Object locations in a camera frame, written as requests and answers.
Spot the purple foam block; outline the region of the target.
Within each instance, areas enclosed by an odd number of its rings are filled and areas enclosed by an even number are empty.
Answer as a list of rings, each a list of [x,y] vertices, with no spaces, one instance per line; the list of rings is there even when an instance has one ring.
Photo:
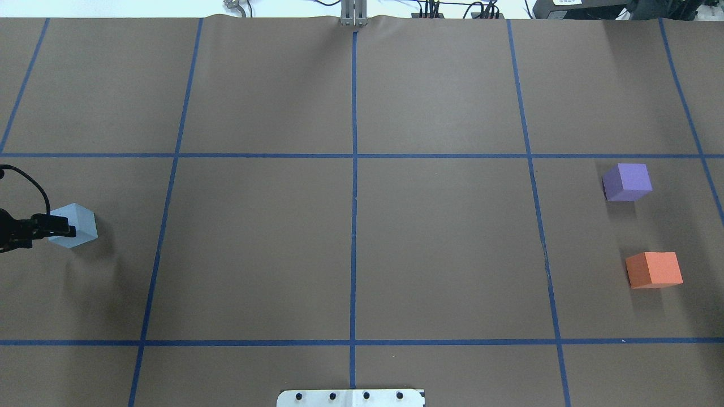
[[[604,173],[602,185],[610,202],[635,202],[653,191],[645,164],[616,164]]]

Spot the light blue foam block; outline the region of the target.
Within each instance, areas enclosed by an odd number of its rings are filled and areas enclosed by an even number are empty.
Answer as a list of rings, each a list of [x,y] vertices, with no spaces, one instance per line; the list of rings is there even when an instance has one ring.
[[[65,247],[74,248],[84,243],[98,239],[96,217],[93,211],[78,203],[71,203],[66,206],[53,209],[51,215],[67,218],[68,224],[75,227],[75,237],[51,236],[48,240],[51,243]]]

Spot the aluminium frame post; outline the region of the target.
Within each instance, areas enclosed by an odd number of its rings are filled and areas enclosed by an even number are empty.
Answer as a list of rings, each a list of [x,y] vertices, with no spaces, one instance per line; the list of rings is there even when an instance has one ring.
[[[341,25],[344,27],[364,27],[369,22],[367,0],[341,0]]]

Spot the orange foam block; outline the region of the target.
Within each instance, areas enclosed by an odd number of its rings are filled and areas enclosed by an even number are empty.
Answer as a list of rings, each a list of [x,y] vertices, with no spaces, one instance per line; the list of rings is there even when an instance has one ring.
[[[677,254],[642,252],[625,259],[632,289],[660,289],[683,284]]]

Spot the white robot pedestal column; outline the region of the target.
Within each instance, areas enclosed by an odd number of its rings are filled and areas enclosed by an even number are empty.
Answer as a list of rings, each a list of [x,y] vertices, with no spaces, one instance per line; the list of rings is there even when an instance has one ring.
[[[421,389],[306,389],[280,392],[277,406],[426,406]]]

